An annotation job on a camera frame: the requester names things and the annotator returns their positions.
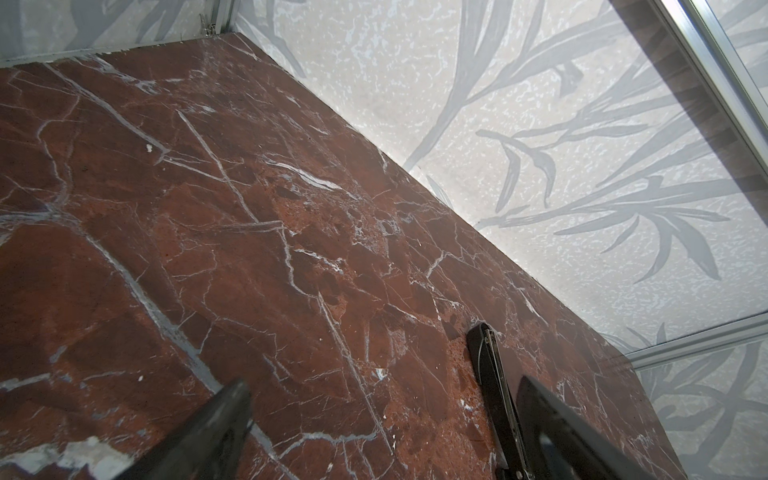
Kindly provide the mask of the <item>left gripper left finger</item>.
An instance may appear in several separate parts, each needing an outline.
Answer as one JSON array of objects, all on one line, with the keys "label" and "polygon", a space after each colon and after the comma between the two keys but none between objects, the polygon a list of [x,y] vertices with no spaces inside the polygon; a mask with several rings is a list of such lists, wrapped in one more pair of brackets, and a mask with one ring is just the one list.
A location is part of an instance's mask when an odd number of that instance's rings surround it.
[{"label": "left gripper left finger", "polygon": [[249,387],[236,379],[117,477],[234,479],[250,419]]}]

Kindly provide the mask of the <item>black stapler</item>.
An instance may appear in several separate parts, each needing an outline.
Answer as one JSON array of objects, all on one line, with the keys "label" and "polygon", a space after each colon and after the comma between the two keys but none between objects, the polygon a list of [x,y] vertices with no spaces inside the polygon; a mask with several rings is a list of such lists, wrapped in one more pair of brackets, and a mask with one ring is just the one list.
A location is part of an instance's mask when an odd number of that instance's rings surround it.
[{"label": "black stapler", "polygon": [[466,343],[496,443],[495,476],[497,479],[532,479],[495,331],[487,323],[479,323],[467,332]]}]

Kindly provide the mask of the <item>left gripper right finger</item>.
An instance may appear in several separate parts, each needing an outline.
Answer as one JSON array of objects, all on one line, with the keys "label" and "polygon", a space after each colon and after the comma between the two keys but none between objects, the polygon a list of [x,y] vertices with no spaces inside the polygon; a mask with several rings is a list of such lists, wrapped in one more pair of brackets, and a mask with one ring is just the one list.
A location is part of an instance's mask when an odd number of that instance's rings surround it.
[{"label": "left gripper right finger", "polygon": [[652,477],[536,379],[522,377],[516,407],[534,479]]}]

